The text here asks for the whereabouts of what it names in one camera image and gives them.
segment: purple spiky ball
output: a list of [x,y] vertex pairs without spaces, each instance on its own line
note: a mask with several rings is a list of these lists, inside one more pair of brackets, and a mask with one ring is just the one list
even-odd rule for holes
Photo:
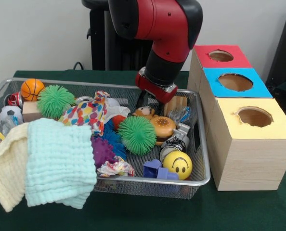
[[114,159],[115,153],[113,152],[113,146],[110,145],[107,140],[92,136],[91,146],[93,147],[96,169],[100,168],[106,161],[109,161],[111,164],[117,162],[117,160]]

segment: stuffed animal toy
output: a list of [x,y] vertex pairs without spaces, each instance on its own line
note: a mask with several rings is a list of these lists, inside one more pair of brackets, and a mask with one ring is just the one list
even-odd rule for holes
[[155,110],[149,106],[138,108],[134,113],[132,113],[132,115],[143,116],[148,120],[151,120],[154,117],[158,117],[158,115],[155,115]]

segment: black cable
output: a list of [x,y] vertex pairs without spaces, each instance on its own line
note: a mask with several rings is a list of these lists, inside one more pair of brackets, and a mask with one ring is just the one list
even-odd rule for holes
[[84,67],[83,67],[82,63],[80,63],[80,62],[76,62],[76,64],[74,65],[73,70],[75,70],[78,65],[81,67],[81,70],[84,70]]

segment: shape sorter box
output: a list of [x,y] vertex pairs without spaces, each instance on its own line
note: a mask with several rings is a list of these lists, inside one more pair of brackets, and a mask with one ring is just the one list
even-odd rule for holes
[[286,115],[275,99],[217,98],[207,144],[219,191],[277,190],[286,171]]
[[195,46],[192,51],[188,89],[199,91],[203,68],[252,68],[238,46]]
[[203,68],[199,94],[204,111],[206,135],[215,97],[272,98],[260,76],[252,68]]

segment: green table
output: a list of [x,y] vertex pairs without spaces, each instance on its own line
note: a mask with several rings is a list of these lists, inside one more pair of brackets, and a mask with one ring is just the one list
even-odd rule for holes
[[[136,72],[18,71],[15,77],[134,84]],[[186,88],[187,72],[176,83]],[[213,179],[191,200],[92,192],[82,210],[61,204],[28,208],[26,200],[6,213],[0,230],[283,230],[286,231],[286,174],[278,191],[218,192]]]

